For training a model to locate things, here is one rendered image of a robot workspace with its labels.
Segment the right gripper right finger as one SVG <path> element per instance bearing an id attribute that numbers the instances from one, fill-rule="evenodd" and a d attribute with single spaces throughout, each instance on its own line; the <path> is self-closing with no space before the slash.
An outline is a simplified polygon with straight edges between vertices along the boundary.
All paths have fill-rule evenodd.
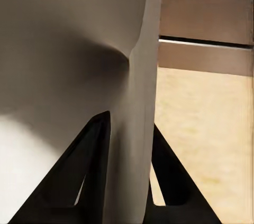
<path id="1" fill-rule="evenodd" d="M 166 206 L 153 202 L 149 179 L 143 224 L 222 224 L 155 124 L 151 163 Z"/>

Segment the paper coffee filter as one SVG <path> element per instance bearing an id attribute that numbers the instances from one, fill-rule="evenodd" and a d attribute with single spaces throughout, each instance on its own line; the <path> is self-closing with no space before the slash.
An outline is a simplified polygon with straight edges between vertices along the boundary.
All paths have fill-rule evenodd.
<path id="1" fill-rule="evenodd" d="M 143 224 L 161 0 L 0 0 L 0 224 L 111 116 L 102 224 Z"/>

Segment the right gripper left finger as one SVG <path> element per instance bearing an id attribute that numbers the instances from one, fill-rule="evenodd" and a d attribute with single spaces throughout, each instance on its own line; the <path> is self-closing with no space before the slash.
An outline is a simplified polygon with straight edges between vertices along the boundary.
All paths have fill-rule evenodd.
<path id="1" fill-rule="evenodd" d="M 92 117 L 8 224 L 102 224 L 110 135 Z"/>

